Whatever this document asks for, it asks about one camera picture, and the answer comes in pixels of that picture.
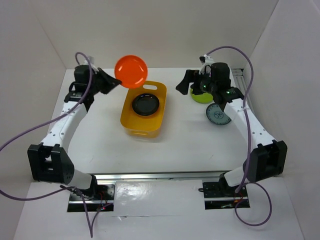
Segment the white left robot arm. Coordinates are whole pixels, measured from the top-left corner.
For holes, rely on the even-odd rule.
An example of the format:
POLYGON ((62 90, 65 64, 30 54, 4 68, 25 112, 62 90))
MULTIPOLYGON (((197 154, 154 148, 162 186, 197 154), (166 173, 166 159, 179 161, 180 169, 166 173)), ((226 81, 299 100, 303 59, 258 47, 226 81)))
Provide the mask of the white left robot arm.
POLYGON ((108 94, 122 82, 93 67, 88 61, 74 69, 74 81, 64 98, 62 111, 50 132, 39 144, 32 144, 27 156, 35 181, 75 187, 88 200, 97 197, 97 178, 75 169, 68 155, 70 142, 98 93, 108 94))

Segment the black plate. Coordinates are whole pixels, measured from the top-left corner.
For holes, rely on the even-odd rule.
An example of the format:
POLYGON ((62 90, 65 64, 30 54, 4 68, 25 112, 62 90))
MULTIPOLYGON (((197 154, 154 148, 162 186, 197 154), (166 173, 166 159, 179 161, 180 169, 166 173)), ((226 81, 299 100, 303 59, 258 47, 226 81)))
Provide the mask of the black plate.
POLYGON ((148 117, 157 112, 160 101, 154 94, 142 93, 133 99, 131 107, 137 115, 148 117))

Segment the orange plate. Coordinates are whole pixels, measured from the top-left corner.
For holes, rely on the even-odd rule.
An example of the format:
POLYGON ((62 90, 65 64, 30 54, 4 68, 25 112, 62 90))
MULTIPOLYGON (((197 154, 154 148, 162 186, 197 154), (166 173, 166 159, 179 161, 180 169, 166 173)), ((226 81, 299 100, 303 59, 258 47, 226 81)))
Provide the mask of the orange plate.
POLYGON ((115 78, 127 89, 142 87, 148 77, 148 67, 143 59, 136 55, 121 57, 114 67, 115 78))

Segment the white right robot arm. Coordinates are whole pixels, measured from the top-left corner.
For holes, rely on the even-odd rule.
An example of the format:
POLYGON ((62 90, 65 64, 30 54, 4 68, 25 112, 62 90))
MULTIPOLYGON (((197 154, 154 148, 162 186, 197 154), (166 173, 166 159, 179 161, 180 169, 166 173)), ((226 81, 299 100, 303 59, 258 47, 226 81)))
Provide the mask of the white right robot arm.
POLYGON ((247 105, 244 94, 230 79, 230 68, 224 62, 214 62, 207 54, 200 56, 199 70, 188 69, 176 90, 186 95, 210 94, 214 103, 231 119, 247 141, 247 157, 242 166, 222 174, 218 190, 230 196, 245 183, 255 183, 283 173, 288 147, 277 141, 256 118, 247 105))

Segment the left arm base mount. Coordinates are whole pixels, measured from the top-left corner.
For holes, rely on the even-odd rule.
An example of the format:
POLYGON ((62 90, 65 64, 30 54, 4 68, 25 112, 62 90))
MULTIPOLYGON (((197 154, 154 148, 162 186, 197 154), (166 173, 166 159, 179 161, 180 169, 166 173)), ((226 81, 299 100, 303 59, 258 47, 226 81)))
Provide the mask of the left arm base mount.
POLYGON ((85 212, 85 208, 88 212, 96 212, 100 210, 102 212, 114 211, 114 197, 115 197, 115 184, 94 184, 88 189, 71 189, 67 212, 68 213, 80 213, 85 212))

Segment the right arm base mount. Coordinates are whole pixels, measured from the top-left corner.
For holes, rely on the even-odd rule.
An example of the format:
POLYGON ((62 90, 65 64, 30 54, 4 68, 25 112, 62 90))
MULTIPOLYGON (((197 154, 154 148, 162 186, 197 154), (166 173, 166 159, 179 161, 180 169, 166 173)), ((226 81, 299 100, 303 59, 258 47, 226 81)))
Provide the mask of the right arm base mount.
POLYGON ((205 210, 226 210, 250 208, 247 188, 244 186, 236 193, 236 186, 230 187, 220 181, 218 176, 205 176, 201 178, 202 186, 198 191, 203 194, 205 210))

